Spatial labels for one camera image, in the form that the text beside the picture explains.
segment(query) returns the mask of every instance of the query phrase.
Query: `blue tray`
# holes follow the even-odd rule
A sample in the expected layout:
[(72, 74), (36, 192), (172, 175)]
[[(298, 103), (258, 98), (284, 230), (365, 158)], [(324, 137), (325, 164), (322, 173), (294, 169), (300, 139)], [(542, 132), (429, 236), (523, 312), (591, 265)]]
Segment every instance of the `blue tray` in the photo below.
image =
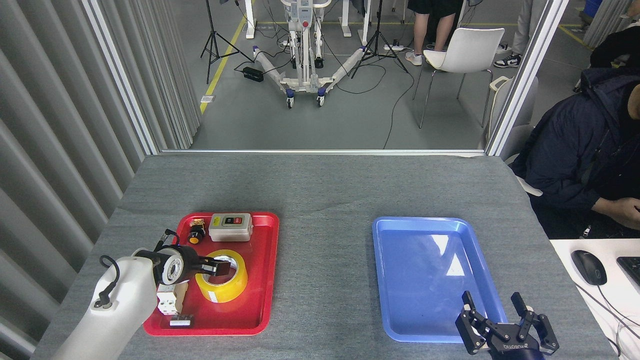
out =
[(373, 223), (382, 325), (396, 341), (462, 343), (462, 294), (507, 322), (473, 228), (458, 218), (381, 217)]

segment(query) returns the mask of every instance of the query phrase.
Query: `white chair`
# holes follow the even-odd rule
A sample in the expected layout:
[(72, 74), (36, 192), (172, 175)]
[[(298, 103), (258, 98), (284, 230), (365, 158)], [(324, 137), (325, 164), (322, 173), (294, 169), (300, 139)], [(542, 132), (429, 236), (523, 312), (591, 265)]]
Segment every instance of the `white chair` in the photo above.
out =
[[(424, 58), (435, 70), (431, 73), (431, 82), (427, 89), (427, 97), (424, 100), (424, 109), (418, 126), (419, 128), (422, 129), (424, 114), (427, 110), (427, 102), (429, 101), (429, 93), (431, 91), (431, 85), (433, 84), (433, 78), (436, 72), (446, 71), (463, 74), (456, 99), (460, 98), (462, 84), (465, 82), (465, 76), (469, 72), (487, 71), (490, 75), (489, 82), (491, 83), (493, 81), (493, 73), (491, 72), (490, 67), (493, 63), (493, 58), (495, 57), (495, 50), (498, 48), (503, 34), (503, 28), (458, 28), (451, 37), (449, 48), (446, 53), (432, 50), (425, 50), (423, 52)], [(487, 90), (486, 100), (484, 102), (485, 113), (488, 103), (489, 90)], [(480, 123), (482, 127), (484, 127), (484, 118), (485, 115), (483, 113), (482, 122)]]
[[(495, 131), (495, 128), (497, 127), (498, 117), (500, 116), (500, 112), (504, 107), (504, 103), (506, 102), (507, 94), (509, 93), (512, 82), (513, 78), (509, 79), (505, 76), (501, 76), (489, 84), (489, 87), (493, 91), (495, 91), (495, 95), (493, 96), (493, 104), (491, 107), (491, 115), (489, 116), (489, 123), (484, 130), (484, 141), (488, 141), (491, 138), (493, 132)], [(537, 93), (538, 78), (533, 78), (533, 83), (531, 84), (529, 92), (524, 99), (518, 115), (516, 115), (516, 120), (511, 127), (511, 131), (509, 132), (507, 141), (502, 147), (502, 151), (500, 152), (500, 158), (507, 164), (513, 162), (514, 155), (517, 155), (520, 150), (522, 150), (525, 142), (527, 141), (527, 139), (529, 139), (531, 130), (533, 130), (533, 126), (531, 126), (531, 115), (533, 114), (533, 105), (536, 102)], [(526, 191), (527, 193), (530, 193), (533, 196), (542, 196), (542, 191), (527, 184), (527, 182), (521, 177), (516, 176), (516, 179), (518, 179), (520, 186), (522, 186), (524, 191)]]

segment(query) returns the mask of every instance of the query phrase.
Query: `gray tablecloth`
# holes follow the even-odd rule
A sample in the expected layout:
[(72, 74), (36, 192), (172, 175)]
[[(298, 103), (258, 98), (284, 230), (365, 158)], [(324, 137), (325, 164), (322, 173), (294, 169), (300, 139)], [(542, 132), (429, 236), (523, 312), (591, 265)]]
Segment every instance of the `gray tablecloth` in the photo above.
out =
[(470, 358), (460, 344), (400, 343), (385, 334), (371, 234), (382, 216), (466, 220), (510, 321), (518, 317), (509, 297), (519, 291), (550, 318), (560, 343), (553, 359), (615, 359), (499, 158), (246, 153), (147, 158), (33, 359), (49, 358), (80, 321), (104, 272), (101, 254), (152, 247), (165, 228), (198, 211), (280, 218), (269, 325), (250, 337), (165, 338), (140, 328), (121, 359)]

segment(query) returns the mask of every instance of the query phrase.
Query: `gray floor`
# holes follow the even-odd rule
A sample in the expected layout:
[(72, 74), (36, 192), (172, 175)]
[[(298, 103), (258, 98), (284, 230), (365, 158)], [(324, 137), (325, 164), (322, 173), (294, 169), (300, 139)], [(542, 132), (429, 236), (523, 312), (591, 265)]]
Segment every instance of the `gray floor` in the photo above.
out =
[[(203, 0), (176, 1), (174, 15), (183, 40), (185, 57), (191, 71), (191, 79), (198, 99), (209, 88), (205, 82), (207, 55), (201, 59), (200, 53), (209, 34), (209, 20)], [(396, 12), (391, 12), (392, 1), (384, 2), (381, 32), (391, 42), (399, 39), (408, 45), (412, 39), (411, 12), (406, 13), (406, 23), (401, 24), (401, 1), (396, 4)], [(503, 41), (511, 42), (521, 2), (513, 0), (487, 0), (477, 6), (475, 14), (464, 18), (471, 28), (505, 28)], [(277, 0), (256, 1), (253, 10), (258, 19), (255, 38), (245, 39), (240, 32), (235, 45), (249, 57), (252, 46), (275, 54), (280, 51), (276, 42), (275, 25), (268, 13), (271, 8), (277, 22), (284, 21), (284, 8)], [(326, 15), (323, 26), (325, 37), (324, 68), (319, 75), (331, 76), (340, 62), (360, 45), (356, 30), (362, 28), (362, 17), (353, 7), (349, 10), (350, 28), (353, 37), (345, 38), (338, 24), (342, 2)], [(573, 25), (568, 29), (579, 30), (581, 24), (579, 10), (584, 0), (571, 0), (561, 24)], [(234, 33), (243, 19), (244, 3), (236, 6), (233, 1), (219, 4), (211, 2), (216, 31), (232, 41)], [(375, 21), (370, 27), (370, 35), (375, 30)], [(581, 37), (580, 31), (574, 32)], [(279, 31), (277, 36), (286, 36)], [(218, 39), (221, 54), (227, 44)], [(561, 29), (556, 35), (538, 72), (540, 87), (536, 96), (536, 106), (532, 122), (536, 123), (553, 104), (572, 94), (572, 88), (580, 71), (588, 66), (590, 50)], [(496, 55), (496, 60), (505, 55)], [(226, 63), (218, 60), (211, 66), (211, 77), (219, 66), (224, 65), (220, 80), (213, 95), (215, 99), (202, 115), (202, 125), (195, 136), (192, 149), (475, 149), (480, 140), (482, 128), (479, 121), (488, 81), (487, 73), (469, 74), (465, 80), (460, 101), (455, 98), (461, 75), (439, 74), (433, 84), (427, 117), (422, 129), (418, 129), (424, 94), (431, 71), (428, 67), (414, 67), (403, 59), (410, 74), (405, 73), (393, 59), (384, 58), (375, 66), (359, 68), (354, 79), (344, 78), (340, 88), (334, 88), (327, 96), (323, 107), (316, 105), (314, 94), (296, 94), (293, 109), (287, 109), (285, 95), (270, 79), (256, 83), (245, 79), (240, 72), (233, 71), (251, 64), (241, 65), (246, 58), (235, 54)], [(272, 60), (275, 66), (283, 65), (289, 55), (280, 54)], [(286, 65), (280, 71), (294, 77), (295, 70)], [(516, 74), (516, 69), (493, 68), (493, 76), (508, 77)], [(417, 80), (422, 72), (415, 100), (412, 100)]]

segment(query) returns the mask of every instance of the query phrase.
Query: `dark jacket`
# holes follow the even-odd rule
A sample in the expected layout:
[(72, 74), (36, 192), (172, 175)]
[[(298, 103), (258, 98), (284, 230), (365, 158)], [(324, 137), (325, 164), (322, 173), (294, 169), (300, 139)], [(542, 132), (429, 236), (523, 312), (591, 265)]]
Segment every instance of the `dark jacket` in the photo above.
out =
[(591, 209), (599, 197), (640, 197), (640, 134), (623, 143), (618, 113), (640, 69), (588, 69), (582, 92), (547, 111), (513, 172), (555, 208)]
[(621, 55), (629, 55), (628, 67), (640, 67), (640, 25), (610, 34), (591, 54), (591, 67), (611, 67)]

